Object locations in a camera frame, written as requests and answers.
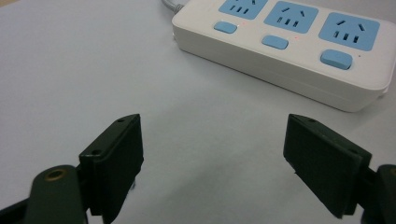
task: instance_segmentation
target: white table surface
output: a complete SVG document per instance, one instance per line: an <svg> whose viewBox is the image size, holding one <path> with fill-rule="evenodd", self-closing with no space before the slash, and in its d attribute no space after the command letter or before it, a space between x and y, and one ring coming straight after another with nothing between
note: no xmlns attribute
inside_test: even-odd
<svg viewBox="0 0 396 224"><path fill-rule="evenodd" d="M396 23L394 0L299 1ZM172 16L160 0L0 7L0 209L139 113L146 160L114 223L360 223L361 208L333 217L284 160L287 117L326 124L376 170L396 163L395 82L342 112L179 50Z"/></svg>

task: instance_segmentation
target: white cable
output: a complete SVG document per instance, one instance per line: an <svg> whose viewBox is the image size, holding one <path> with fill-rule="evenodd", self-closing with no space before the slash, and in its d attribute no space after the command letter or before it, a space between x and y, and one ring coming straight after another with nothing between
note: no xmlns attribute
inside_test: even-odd
<svg viewBox="0 0 396 224"><path fill-rule="evenodd" d="M175 14L177 14L184 6L181 4L175 4L172 2L172 0L162 0L163 4L171 9Z"/></svg>

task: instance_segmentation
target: blue switch button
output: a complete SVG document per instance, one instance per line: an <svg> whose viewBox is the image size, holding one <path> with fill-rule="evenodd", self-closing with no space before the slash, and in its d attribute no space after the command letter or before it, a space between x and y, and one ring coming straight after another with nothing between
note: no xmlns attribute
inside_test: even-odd
<svg viewBox="0 0 396 224"><path fill-rule="evenodd" d="M280 38L275 35L267 35L262 40L262 43L266 46L270 46L276 49L285 49L288 46L289 41L287 39Z"/></svg>
<svg viewBox="0 0 396 224"><path fill-rule="evenodd" d="M222 31L226 34L232 34L236 30L236 25L227 21L219 21L215 25L215 30Z"/></svg>
<svg viewBox="0 0 396 224"><path fill-rule="evenodd" d="M320 61L330 66L347 70L352 65L352 56L335 49L326 49L323 51Z"/></svg>

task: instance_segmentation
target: white power strip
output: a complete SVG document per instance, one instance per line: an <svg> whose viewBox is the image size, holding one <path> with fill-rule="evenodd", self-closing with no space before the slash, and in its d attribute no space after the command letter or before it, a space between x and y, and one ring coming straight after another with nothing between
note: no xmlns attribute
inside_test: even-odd
<svg viewBox="0 0 396 224"><path fill-rule="evenodd" d="M277 0L190 0L173 18L178 46L340 110L389 87L396 25Z"/></svg>

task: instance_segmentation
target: screw hole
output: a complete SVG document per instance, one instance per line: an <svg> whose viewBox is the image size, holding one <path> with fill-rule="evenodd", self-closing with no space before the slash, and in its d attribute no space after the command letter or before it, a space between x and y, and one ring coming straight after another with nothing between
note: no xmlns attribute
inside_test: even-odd
<svg viewBox="0 0 396 224"><path fill-rule="evenodd" d="M55 181L62 179L66 175L66 170L65 169L57 169L50 171L49 173L46 174L45 180L46 181Z"/></svg>

